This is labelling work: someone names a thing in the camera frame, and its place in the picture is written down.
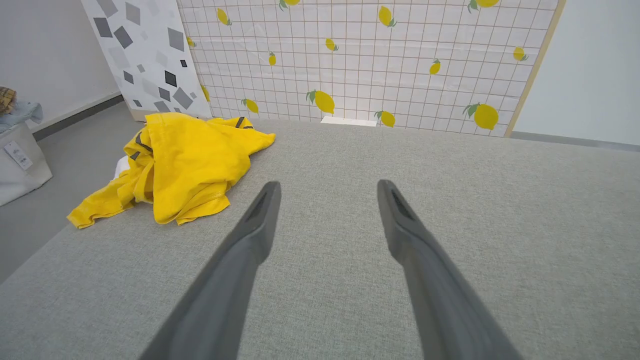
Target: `white fabric bin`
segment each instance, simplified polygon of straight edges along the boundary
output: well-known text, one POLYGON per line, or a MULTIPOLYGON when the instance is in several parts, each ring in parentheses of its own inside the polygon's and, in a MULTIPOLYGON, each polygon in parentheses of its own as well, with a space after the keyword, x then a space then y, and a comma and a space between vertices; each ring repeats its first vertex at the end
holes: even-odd
POLYGON ((51 177, 42 150, 27 125, 16 125, 0 134, 0 206, 41 187, 51 177), (4 150, 12 141, 33 162, 28 169, 23 170, 4 150))

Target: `laundry basket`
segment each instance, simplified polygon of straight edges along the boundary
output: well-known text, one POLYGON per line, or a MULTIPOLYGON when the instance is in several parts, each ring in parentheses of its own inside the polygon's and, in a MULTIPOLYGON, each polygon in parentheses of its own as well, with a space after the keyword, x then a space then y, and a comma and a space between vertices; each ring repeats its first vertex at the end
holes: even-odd
POLYGON ((16 125, 0 134, 0 206, 41 187, 51 177, 27 125, 16 125))

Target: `crumpled yellow garment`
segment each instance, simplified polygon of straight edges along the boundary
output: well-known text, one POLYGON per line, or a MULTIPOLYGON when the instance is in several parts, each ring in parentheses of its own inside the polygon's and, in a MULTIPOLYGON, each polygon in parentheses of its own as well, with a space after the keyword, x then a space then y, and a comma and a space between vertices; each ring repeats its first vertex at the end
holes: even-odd
POLYGON ((87 197, 67 219, 78 229, 112 217, 133 202, 154 205, 159 224, 178 225, 229 206, 225 192, 249 170, 249 155, 275 134, 254 130, 244 117, 203 121, 181 113, 147 115, 147 125, 124 147, 129 170, 87 197))

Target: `light blue fabric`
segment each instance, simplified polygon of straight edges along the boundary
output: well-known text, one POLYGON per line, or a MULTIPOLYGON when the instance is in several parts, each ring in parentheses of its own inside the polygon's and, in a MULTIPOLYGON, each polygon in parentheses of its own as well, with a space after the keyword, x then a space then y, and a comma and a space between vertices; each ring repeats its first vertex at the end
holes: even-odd
POLYGON ((39 102, 16 101, 10 113, 0 116, 0 133, 27 120, 33 120, 37 124, 42 121, 42 106, 39 102))

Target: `yellow lemon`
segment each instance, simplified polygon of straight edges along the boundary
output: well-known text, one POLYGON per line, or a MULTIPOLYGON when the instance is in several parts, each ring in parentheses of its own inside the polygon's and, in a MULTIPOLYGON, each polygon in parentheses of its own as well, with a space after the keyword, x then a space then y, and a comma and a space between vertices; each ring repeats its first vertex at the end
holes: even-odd
POLYGON ((526 59, 528 59, 528 55, 526 55, 524 53, 524 49, 522 49, 521 47, 516 47, 516 49, 513 51, 513 58, 518 60, 518 61, 524 61, 526 59))
POLYGON ((258 106, 256 105, 255 102, 253 102, 253 100, 243 99, 242 100, 242 105, 245 105, 246 108, 249 109, 250 112, 258 113, 258 106))
POLYGON ((471 9, 478 10, 478 6, 481 8, 490 8, 497 4, 499 0, 471 0, 467 5, 467 10, 471 13, 471 9))
POLYGON ((394 16, 391 15, 391 10, 389 10, 386 6, 380 7, 378 18, 380 19, 380 22, 388 28, 393 28, 397 24, 394 16))
POLYGON ((284 11, 284 9, 286 9, 288 6, 297 5, 299 2, 300 0, 280 0, 280 3, 278 4, 278 6, 280 7, 281 10, 284 11))
POLYGON ((483 129, 493 130, 493 127, 498 123, 498 112, 493 106, 487 104, 477 103, 475 105, 469 105, 462 113, 467 113, 469 118, 473 116, 476 125, 483 129))
POLYGON ((331 51, 336 51, 338 49, 338 45, 336 45, 335 42, 333 42, 333 40, 331 40, 330 38, 327 38, 325 43, 326 48, 331 51))
POLYGON ((221 8, 218 8, 218 20, 220 20, 220 22, 224 25, 231 25, 233 22, 231 20, 229 20, 229 18, 227 17, 227 13, 225 13, 224 10, 222 10, 221 8))
POLYGON ((393 127, 396 124, 396 117, 394 114, 388 111, 378 111, 375 116, 382 121, 382 123, 388 127, 393 127))
POLYGON ((316 106, 320 109, 320 111, 324 111, 325 113, 332 114, 335 104, 333 103, 333 99, 326 92, 322 92, 319 90, 313 90, 307 93, 307 99, 314 103, 316 101, 316 106))
POLYGON ((431 75, 435 75, 438 74, 438 71, 440 71, 440 60, 436 59, 433 61, 433 65, 429 69, 429 73, 431 75))
POLYGON ((200 87, 202 88, 202 92, 204 93, 204 98, 207 99, 207 102, 211 101, 209 98, 209 91, 207 90, 207 88, 204 87, 203 84, 200 84, 200 87))

